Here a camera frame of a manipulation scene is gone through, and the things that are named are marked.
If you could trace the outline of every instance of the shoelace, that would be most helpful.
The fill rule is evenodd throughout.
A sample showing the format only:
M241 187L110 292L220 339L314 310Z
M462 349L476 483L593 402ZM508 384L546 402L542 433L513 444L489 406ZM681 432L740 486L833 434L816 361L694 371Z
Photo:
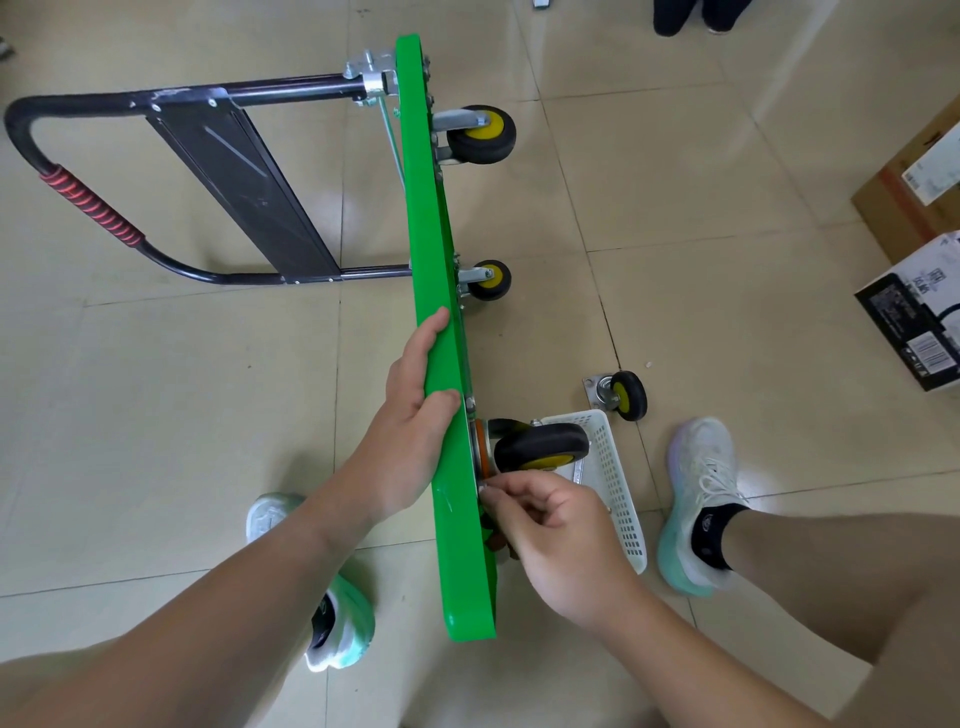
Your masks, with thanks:
M704 460L704 465L707 466L707 472L700 476L700 490L704 494L702 508L722 505L717 502L721 498L727 503L731 496L743 499L736 489L736 478L726 463L709 457Z

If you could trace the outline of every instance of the white plastic basket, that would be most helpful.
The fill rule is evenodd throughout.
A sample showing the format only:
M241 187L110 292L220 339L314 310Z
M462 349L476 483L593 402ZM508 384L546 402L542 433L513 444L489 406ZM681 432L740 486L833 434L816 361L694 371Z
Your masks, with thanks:
M620 537L620 545L623 546L631 566L636 573L643 572L647 568L647 548L643 541L643 531L640 530L640 521L636 517L634 500L627 487L627 478L623 474L620 457L616 454L607 413L599 409L589 409L568 415L544 417L540 421L545 425L574 423L586 431L590 439L590 453L582 461L582 473L576 473L580 477L574 476L576 464L558 468L557 475L580 482L596 491L610 508L616 534Z

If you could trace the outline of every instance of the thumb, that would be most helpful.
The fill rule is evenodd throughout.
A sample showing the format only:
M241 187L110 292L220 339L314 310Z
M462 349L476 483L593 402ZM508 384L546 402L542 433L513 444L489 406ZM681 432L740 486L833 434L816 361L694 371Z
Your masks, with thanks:
M455 389L434 392L423 401L420 411L414 416L417 429L429 440L442 440L462 401L460 393Z
M493 516L493 520L507 537L507 541L522 558L523 552L536 537L540 527L511 496L499 488L484 486L480 489L480 502Z

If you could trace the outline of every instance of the forearm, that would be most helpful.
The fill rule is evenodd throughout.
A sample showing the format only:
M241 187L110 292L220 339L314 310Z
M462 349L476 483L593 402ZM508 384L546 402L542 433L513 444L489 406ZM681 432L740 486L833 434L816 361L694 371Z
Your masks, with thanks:
M642 587L598 637L678 728L829 725Z
M9 725L243 725L372 525L350 485L337 473Z

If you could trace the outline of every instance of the cardboard box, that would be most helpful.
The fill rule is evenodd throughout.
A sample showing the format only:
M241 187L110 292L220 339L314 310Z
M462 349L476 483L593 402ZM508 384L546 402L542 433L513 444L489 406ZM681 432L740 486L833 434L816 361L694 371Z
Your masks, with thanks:
M898 263L960 230L960 96L853 195L880 248Z
M960 231L931 240L856 298L927 392L960 381Z

